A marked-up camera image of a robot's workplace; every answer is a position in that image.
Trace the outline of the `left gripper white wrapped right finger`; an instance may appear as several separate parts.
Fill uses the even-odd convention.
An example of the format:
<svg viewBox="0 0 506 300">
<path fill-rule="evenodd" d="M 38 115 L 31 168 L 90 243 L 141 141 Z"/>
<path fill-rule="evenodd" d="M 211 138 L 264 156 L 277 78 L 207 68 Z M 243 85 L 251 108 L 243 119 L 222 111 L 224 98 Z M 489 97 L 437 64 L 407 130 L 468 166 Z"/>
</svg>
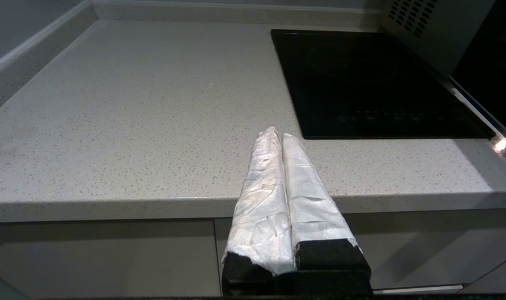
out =
<svg viewBox="0 0 506 300">
<path fill-rule="evenodd" d="M 303 144 L 282 137 L 291 218 L 291 271 L 370 272 L 361 248 Z"/>
</svg>

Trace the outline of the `left gripper white wrapped left finger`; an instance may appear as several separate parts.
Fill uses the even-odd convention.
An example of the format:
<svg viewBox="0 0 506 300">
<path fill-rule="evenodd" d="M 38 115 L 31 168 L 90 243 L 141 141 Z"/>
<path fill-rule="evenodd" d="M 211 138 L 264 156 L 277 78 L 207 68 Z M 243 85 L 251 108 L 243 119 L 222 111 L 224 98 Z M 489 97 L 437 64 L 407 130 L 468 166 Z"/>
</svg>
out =
<svg viewBox="0 0 506 300">
<path fill-rule="evenodd" d="M 295 270 L 285 166 L 275 127 L 255 139 L 221 261 L 225 296 L 267 294 L 274 277 Z"/>
</svg>

